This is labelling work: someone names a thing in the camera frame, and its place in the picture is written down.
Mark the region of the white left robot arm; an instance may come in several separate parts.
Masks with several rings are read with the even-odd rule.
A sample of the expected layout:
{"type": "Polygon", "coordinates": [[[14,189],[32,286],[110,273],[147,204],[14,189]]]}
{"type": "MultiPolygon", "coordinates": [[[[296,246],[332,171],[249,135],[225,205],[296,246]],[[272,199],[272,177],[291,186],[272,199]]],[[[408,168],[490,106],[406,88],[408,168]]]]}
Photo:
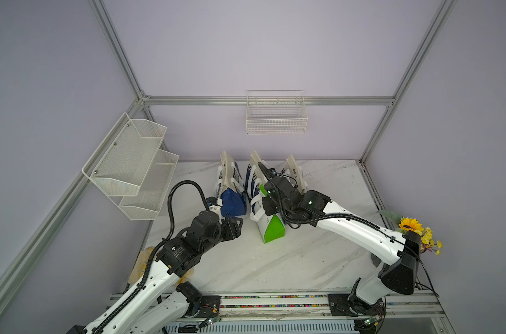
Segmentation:
{"type": "Polygon", "coordinates": [[[143,276],[104,314],[86,326],[73,326],[70,333],[154,333],[200,306],[201,292],[180,279],[200,263],[204,253],[222,242],[239,238],[243,219],[220,217],[210,209],[209,199],[192,180],[172,187],[167,211],[171,230],[152,250],[143,276]],[[193,218],[190,227],[174,232],[172,199],[184,185],[197,189],[204,210],[193,218]]]}

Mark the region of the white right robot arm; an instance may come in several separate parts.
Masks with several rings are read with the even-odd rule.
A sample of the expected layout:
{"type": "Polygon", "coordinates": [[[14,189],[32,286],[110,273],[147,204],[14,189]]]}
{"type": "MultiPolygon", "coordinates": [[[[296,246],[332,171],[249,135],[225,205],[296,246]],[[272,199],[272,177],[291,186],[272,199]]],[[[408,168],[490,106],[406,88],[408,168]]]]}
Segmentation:
{"type": "Polygon", "coordinates": [[[376,274],[356,280],[341,305],[343,314],[357,317],[378,313],[386,295],[414,293],[421,255],[418,233],[402,234],[381,228],[347,211],[323,193],[314,190],[300,193],[280,175],[269,179],[264,189],[267,196],[263,204],[268,206],[269,213],[280,214],[285,224],[312,225],[336,233],[365,248],[383,263],[376,274]]]}

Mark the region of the green white takeout bag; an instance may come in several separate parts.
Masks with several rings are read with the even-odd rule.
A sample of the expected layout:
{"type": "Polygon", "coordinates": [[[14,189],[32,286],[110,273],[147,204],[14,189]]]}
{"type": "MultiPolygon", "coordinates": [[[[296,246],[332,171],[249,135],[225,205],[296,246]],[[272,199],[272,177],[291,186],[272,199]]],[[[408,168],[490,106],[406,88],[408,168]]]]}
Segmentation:
{"type": "Polygon", "coordinates": [[[250,218],[256,222],[264,244],[281,239],[286,235],[286,228],[277,214],[268,215],[262,200],[265,191],[262,184],[255,185],[253,197],[250,199],[250,218]]]}

